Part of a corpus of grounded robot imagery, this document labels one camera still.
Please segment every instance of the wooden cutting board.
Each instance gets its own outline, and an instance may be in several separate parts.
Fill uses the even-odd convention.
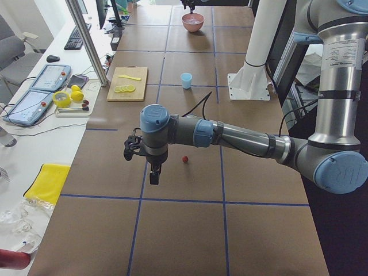
[[[108,102],[141,102],[144,100],[145,84],[147,82],[147,67],[116,67],[111,80],[107,97]],[[142,80],[119,78],[119,75],[134,76]],[[115,87],[121,85],[134,85],[136,90],[130,93],[116,93]]]

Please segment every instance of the red cylinder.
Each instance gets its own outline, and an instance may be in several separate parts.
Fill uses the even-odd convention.
[[[29,262],[30,255],[27,253],[0,249],[0,268],[25,269]]]

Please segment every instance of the chair seat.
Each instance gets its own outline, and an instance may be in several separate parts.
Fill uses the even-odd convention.
[[[29,73],[41,57],[41,53],[27,53],[25,56],[14,61],[11,65],[0,71],[0,75],[7,82],[20,86],[22,81],[28,77]]]

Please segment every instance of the bowl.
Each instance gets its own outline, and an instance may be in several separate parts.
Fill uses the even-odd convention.
[[[199,13],[185,14],[182,17],[183,26],[190,33],[200,30],[205,22],[205,17]]]

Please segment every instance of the yellow knife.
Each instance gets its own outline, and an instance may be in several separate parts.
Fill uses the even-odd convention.
[[[119,75],[119,78],[134,79],[135,81],[141,81],[142,78],[136,78],[135,76]]]

